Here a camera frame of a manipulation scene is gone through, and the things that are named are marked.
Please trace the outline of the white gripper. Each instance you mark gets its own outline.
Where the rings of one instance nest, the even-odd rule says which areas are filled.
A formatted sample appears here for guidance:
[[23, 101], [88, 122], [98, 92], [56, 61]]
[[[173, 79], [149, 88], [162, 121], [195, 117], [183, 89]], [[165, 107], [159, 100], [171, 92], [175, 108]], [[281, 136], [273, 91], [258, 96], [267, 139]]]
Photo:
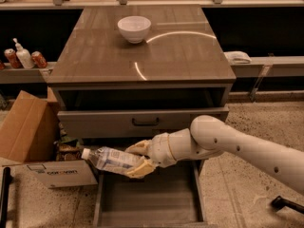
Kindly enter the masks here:
[[177, 163], [171, 153], [168, 133], [157, 135], [152, 140], [136, 142], [125, 151], [134, 155], [149, 156], [152, 160], [142, 159], [135, 167], [128, 169], [126, 175], [132, 179], [140, 179], [152, 173], [156, 165], [166, 168]]

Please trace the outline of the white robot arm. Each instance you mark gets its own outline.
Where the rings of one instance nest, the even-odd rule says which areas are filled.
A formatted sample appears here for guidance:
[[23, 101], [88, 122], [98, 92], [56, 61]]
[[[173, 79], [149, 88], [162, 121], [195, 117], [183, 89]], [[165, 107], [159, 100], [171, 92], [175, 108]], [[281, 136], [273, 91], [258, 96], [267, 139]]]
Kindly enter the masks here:
[[228, 152], [304, 194], [303, 152], [239, 132], [208, 115], [198, 116], [188, 128], [137, 142], [126, 151], [143, 157], [131, 172], [133, 177], [145, 176], [157, 166], [166, 168], [179, 161], [206, 160]]

